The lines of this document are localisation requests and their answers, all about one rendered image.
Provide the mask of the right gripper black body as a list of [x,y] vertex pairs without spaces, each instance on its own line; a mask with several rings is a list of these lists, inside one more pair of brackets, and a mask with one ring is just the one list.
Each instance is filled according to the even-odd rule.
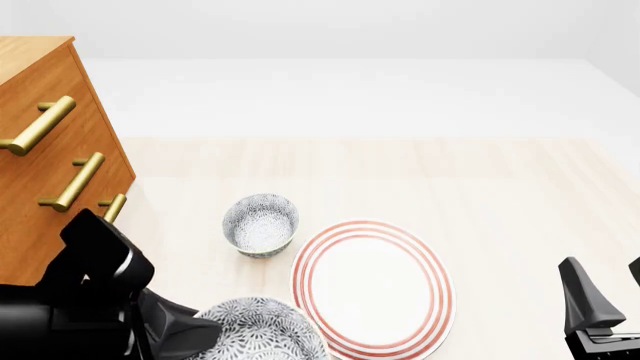
[[614,333],[610,328],[564,329],[574,360],[640,360],[640,332]]

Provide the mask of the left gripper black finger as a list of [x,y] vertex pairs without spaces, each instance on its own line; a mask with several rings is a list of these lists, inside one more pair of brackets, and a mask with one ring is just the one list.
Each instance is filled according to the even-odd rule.
[[145,289],[138,299],[154,360],[186,360],[210,350],[222,334],[215,320],[196,317],[197,310],[178,305]]

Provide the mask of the large patterned black-white bowl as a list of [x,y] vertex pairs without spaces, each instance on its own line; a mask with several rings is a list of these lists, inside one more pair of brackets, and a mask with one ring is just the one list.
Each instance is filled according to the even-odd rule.
[[220,323],[222,332],[214,347],[185,360],[332,360],[315,323],[278,299],[230,299],[195,317]]

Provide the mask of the small patterned black-white bowl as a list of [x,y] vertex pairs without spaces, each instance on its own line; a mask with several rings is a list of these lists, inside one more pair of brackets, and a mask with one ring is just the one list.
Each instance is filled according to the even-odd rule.
[[247,257],[268,258],[280,254],[292,242],[299,226],[296,206],[278,194],[253,194],[228,209],[223,233],[236,250]]

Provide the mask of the white plate with red rings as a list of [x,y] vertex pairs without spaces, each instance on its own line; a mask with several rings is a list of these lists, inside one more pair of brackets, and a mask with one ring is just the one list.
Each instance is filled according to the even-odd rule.
[[290,290],[340,360],[427,360],[457,310],[437,253],[408,230],[369,219],[332,224],[304,242]]

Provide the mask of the wooden cabinet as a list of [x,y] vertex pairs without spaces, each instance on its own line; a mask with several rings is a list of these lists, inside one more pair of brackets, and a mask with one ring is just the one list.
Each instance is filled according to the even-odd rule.
[[[82,209],[126,194],[136,175],[71,36],[0,36],[0,139],[17,137],[41,115],[37,104],[64,95],[76,107],[27,155],[0,149],[0,283],[32,285],[61,251],[62,228]],[[67,212],[39,206],[76,175],[74,158],[105,161]]]

